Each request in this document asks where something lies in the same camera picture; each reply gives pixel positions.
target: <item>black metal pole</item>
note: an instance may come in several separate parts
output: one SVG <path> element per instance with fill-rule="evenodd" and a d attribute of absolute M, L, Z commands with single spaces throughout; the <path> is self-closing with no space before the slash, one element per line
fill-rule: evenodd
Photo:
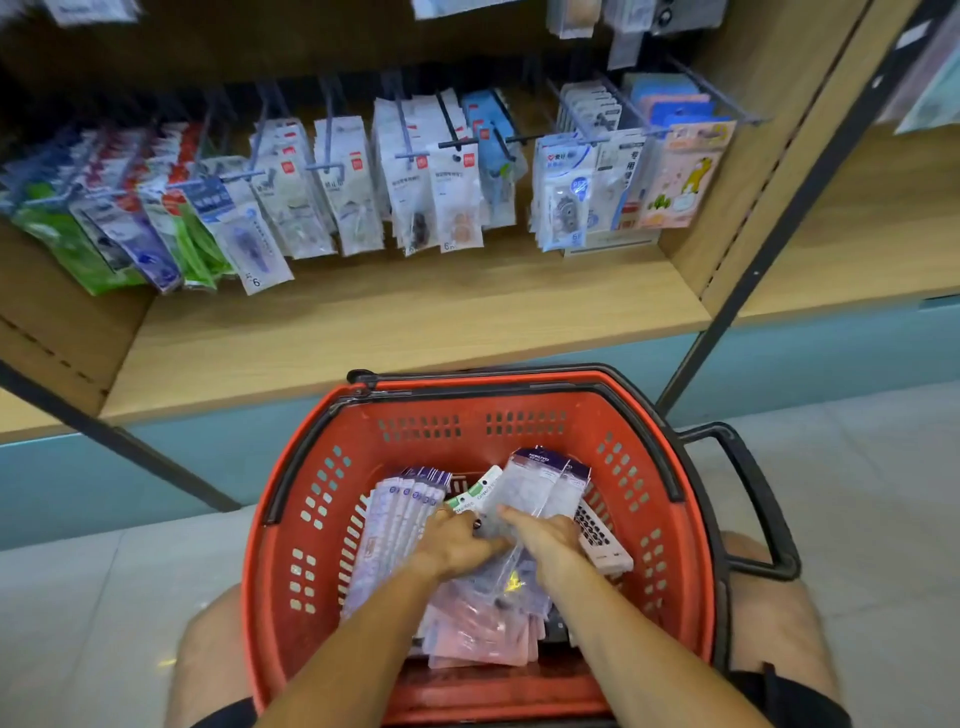
<path fill-rule="evenodd" d="M 764 274 L 787 242 L 793 237 L 800 223 L 813 207 L 817 198 L 826 189 L 840 165 L 847 159 L 860 138 L 874 123 L 887 101 L 900 85 L 900 81 L 920 56 L 930 38 L 936 33 L 940 22 L 952 9 L 954 0 L 923 0 L 904 26 L 913 29 L 929 23 L 925 35 L 902 46 L 895 45 L 877 67 L 873 78 L 863 87 L 847 116 L 833 133 L 832 139 L 813 163 L 806 178 L 798 187 L 793 199 L 770 230 L 750 265 L 740 276 L 731 294 L 720 307 L 707 330 L 697 336 L 686 353 L 677 371 L 667 383 L 657 409 L 664 417 L 673 409 L 686 387 L 707 361 L 720 338 L 727 332 L 747 299 L 756 289 Z"/>
<path fill-rule="evenodd" d="M 58 397 L 32 379 L 23 376 L 4 361 L 0 361 L 0 387 L 43 410 L 77 432 L 112 450 L 149 473 L 176 488 L 198 498 L 211 508 L 226 513 L 240 509 L 240 503 L 221 493 L 198 475 L 151 448 L 129 432 L 90 417 L 82 410 Z"/>

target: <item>shelf board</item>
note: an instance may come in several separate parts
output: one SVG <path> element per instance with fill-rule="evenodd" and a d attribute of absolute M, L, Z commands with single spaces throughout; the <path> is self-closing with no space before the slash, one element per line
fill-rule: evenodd
<path fill-rule="evenodd" d="M 196 413 L 321 393 L 350 369 L 502 364 L 706 326 L 656 246 L 570 259 L 520 230 L 447 255 L 301 261 L 295 280 L 252 297 L 232 283 L 157 298 L 102 416 Z"/>
<path fill-rule="evenodd" d="M 72 431 L 46 412 L 0 389 L 0 445 L 64 435 Z"/>
<path fill-rule="evenodd" d="M 960 292 L 960 128 L 873 127 L 740 312 L 760 322 Z"/>

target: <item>hand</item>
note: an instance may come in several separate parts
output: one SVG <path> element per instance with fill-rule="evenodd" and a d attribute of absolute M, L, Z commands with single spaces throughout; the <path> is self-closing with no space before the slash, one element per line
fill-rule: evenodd
<path fill-rule="evenodd" d="M 513 544 L 510 539 L 478 539 L 473 536 L 473 511 L 454 514 L 449 506 L 441 506 L 426 521 L 423 537 L 410 556 L 408 564 L 436 581 L 470 573 L 497 553 Z"/>
<path fill-rule="evenodd" d="M 537 577 L 550 570 L 555 562 L 580 554 L 580 526 L 567 516 L 538 519 L 515 508 L 501 505 L 497 513 L 516 529 L 523 545 L 537 559 Z"/>

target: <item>shorts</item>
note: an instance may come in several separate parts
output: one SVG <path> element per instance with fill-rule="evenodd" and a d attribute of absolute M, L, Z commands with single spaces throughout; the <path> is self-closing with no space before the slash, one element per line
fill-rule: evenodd
<path fill-rule="evenodd" d="M 776 728 L 852 728 L 847 712 L 828 697 L 777 675 L 770 664 L 763 672 L 732 672 L 733 686 L 747 696 Z M 253 728 L 253 698 L 227 705 L 194 728 Z"/>

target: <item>light blue base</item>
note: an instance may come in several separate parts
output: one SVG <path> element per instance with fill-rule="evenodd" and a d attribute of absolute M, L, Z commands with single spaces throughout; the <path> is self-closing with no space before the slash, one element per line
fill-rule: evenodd
<path fill-rule="evenodd" d="M 675 426 L 960 378 L 960 299 L 735 328 L 669 421 Z M 614 366 L 656 400 L 688 334 L 526 363 Z M 317 397 L 130 427 L 241 503 L 258 500 Z M 0 448 L 0 548 L 168 521 L 209 508 L 82 435 Z"/>

